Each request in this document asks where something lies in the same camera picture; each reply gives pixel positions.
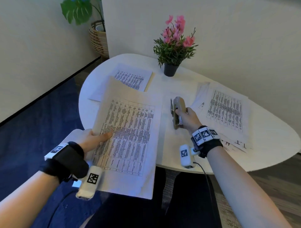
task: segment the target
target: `wicker basket planter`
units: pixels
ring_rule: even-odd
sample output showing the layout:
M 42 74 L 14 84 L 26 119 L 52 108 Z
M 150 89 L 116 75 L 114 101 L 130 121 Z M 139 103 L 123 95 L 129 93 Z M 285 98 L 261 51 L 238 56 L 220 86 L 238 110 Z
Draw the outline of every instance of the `wicker basket planter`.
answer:
M 105 58 L 109 58 L 108 42 L 106 32 L 97 31 L 95 28 L 97 25 L 102 25 L 102 21 L 98 20 L 91 23 L 89 28 L 91 43 L 94 49 Z

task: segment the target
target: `forearm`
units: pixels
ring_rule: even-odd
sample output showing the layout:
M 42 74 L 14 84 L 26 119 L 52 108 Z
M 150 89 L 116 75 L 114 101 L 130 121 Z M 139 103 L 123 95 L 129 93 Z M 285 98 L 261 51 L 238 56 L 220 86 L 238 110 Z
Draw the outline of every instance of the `forearm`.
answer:
M 207 158 L 243 227 L 291 227 L 263 189 L 222 147 L 213 148 Z
M 58 186 L 57 177 L 38 171 L 0 202 L 0 227 L 30 227 Z

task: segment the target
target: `navy blue rug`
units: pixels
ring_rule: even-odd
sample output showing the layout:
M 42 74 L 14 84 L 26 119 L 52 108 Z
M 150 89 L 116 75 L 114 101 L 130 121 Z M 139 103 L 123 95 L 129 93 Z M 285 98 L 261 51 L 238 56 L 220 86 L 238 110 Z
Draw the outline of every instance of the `navy blue rug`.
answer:
M 78 94 L 70 79 L 34 105 L 0 127 L 0 201 L 35 174 L 44 155 L 72 130 L 83 129 Z M 46 227 L 72 183 L 63 182 L 42 209 L 33 228 Z M 100 194 L 83 201 L 69 195 L 56 211 L 50 227 L 79 227 L 100 206 Z

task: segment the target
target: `white table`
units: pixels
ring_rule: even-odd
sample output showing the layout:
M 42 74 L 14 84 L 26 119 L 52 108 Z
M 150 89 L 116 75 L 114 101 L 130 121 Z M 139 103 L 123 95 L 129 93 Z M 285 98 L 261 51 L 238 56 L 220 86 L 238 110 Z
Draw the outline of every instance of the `white table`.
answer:
M 167 77 L 163 74 L 163 68 L 158 66 L 157 59 L 137 54 L 122 54 L 115 56 L 96 67 L 85 80 L 79 95 L 79 115 L 85 129 L 92 128 L 99 103 L 88 99 L 92 92 L 102 83 L 117 65 L 124 63 L 134 67 L 152 70 L 153 74 L 145 91 L 150 92 L 172 92 L 175 96 L 184 98 L 186 106 L 192 104 L 195 99 L 198 82 L 212 82 L 200 74 L 179 67 L 174 77 Z M 180 164 L 178 148 L 183 144 L 190 144 L 190 136 L 185 129 L 174 130 L 170 114 L 170 98 L 164 98 L 161 117 L 157 166 L 194 173 L 203 173 L 201 168 L 196 166 L 193 169 L 185 169 Z M 248 153 L 232 152 L 230 155 L 246 170 L 253 171 L 266 168 L 292 157 L 301 149 L 301 141 L 298 134 L 285 122 L 251 102 L 250 105 L 250 138 L 253 143 L 253 150 Z M 165 141 L 181 135 L 172 145 Z M 205 172 L 212 174 L 212 169 L 207 159 L 196 157 L 204 168 Z

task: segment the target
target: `green leaves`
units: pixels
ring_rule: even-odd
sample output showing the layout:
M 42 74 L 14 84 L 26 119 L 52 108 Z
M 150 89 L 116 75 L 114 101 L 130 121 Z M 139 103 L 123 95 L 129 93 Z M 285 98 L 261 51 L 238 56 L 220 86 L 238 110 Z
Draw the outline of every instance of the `green leaves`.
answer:
M 87 22 L 92 16 L 92 4 L 90 0 L 64 0 L 61 3 L 61 8 L 69 24 L 72 23 L 74 18 L 75 24 L 80 25 Z
M 158 55 L 159 66 L 161 67 L 164 63 L 168 63 L 170 65 L 179 66 L 181 62 L 188 58 L 194 56 L 195 47 L 197 45 L 191 47 L 183 46 L 184 37 L 181 36 L 180 42 L 172 41 L 169 44 L 165 44 L 161 38 L 154 40 L 154 53 Z

